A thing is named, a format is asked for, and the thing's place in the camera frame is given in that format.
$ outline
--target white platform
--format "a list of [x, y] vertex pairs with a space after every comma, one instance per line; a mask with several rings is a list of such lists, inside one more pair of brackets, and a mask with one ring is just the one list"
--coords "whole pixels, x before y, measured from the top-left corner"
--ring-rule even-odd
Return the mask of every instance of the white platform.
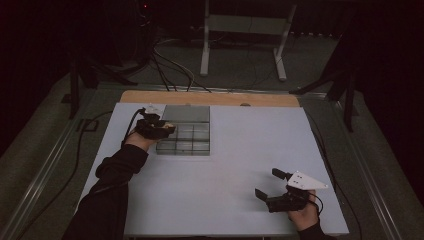
[[[120, 147], [132, 115], [148, 104], [118, 103], [82, 196], [97, 181], [103, 158]], [[155, 105], [164, 109], [165, 105]], [[173, 157], [149, 151], [130, 182], [125, 233], [129, 236], [282, 236], [296, 234], [286, 213], [269, 213], [255, 188], [286, 192], [272, 168], [301, 171], [330, 187], [324, 202], [325, 233], [348, 229], [303, 108], [211, 106], [211, 155]]]

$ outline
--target hand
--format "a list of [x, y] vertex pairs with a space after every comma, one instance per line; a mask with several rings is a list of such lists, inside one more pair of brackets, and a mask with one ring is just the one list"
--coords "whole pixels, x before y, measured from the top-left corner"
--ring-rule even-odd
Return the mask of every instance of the hand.
[[[315, 202], [315, 190], [309, 191], [309, 200]], [[318, 223], [318, 211], [314, 204], [307, 203], [305, 208], [299, 211], [289, 211], [289, 218], [293, 221], [297, 231], [305, 230]]]
[[125, 144], [131, 144], [136, 147], [143, 149], [144, 151], [148, 151], [150, 145], [159, 142], [159, 140], [147, 139], [135, 132], [134, 130], [128, 135]]

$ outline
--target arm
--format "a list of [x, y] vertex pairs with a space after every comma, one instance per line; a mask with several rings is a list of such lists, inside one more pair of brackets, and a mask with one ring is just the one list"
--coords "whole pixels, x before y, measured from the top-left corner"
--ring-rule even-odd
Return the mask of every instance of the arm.
[[[310, 191], [309, 200], [315, 202], [315, 190]], [[336, 238], [325, 235], [321, 229], [318, 209], [315, 205], [308, 203], [299, 211], [289, 211], [289, 218], [296, 226], [300, 240], [334, 240]]]
[[125, 145], [96, 169], [97, 183], [85, 196], [62, 239], [122, 239], [128, 182], [140, 172], [154, 140], [131, 134]]

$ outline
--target table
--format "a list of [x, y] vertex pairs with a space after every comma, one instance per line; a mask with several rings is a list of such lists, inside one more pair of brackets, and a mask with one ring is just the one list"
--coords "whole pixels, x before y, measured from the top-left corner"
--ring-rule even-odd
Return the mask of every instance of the table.
[[[103, 158], [119, 149], [137, 109], [153, 105], [163, 110], [164, 103], [205, 105], [208, 101], [210, 156], [163, 156], [152, 147], [146, 165], [129, 183], [126, 235], [296, 234], [286, 213], [269, 213], [255, 197], [255, 188], [270, 196], [286, 192], [286, 182], [272, 176], [272, 168], [299, 170], [330, 185], [317, 191], [326, 206], [322, 228], [334, 235], [348, 233], [306, 115], [289, 95], [125, 92], [114, 109], [82, 196], [97, 181], [94, 171]], [[238, 106], [241, 103], [251, 107]]]
[[209, 12], [209, 0], [205, 0], [205, 26], [203, 38], [202, 62], [200, 66], [200, 75], [208, 75], [209, 66], [209, 32], [239, 32], [239, 33], [259, 33], [270, 35], [281, 35], [280, 45], [274, 49], [274, 60], [277, 68], [278, 79], [285, 81], [287, 79], [284, 69], [282, 53], [287, 37], [289, 35], [291, 22], [293, 20], [296, 5], [291, 6], [290, 12], [286, 18], [261, 18], [217, 15]]

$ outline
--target black sleeve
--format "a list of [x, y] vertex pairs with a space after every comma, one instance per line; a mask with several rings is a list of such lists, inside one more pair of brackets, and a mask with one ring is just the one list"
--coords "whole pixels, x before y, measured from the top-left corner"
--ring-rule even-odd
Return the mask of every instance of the black sleeve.
[[79, 203], [62, 239], [123, 239], [128, 207], [128, 182], [140, 172], [148, 154], [124, 145], [96, 170], [99, 178]]
[[335, 237], [324, 234], [321, 229], [320, 221], [303, 231], [299, 231], [298, 233], [300, 240], [336, 240]]

